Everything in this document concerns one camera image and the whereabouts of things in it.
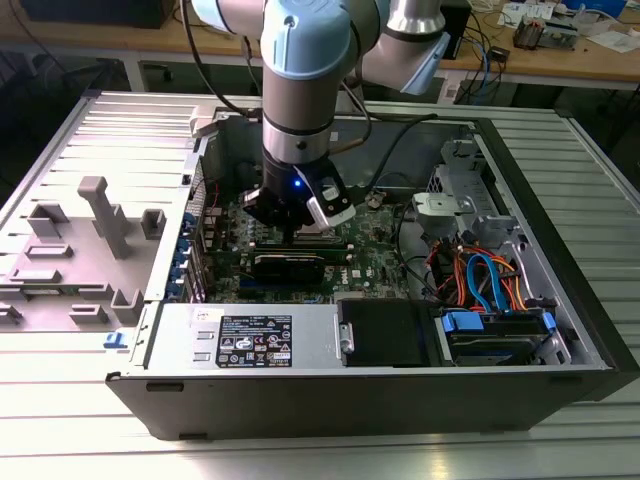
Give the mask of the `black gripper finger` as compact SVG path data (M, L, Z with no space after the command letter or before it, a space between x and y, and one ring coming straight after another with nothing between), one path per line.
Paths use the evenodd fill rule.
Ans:
M282 233L282 242L293 240L293 227L286 203L271 191L249 191L243 194L243 210L267 227Z
M292 242L297 245L316 244L321 240L321 230L313 222L303 223L294 231Z

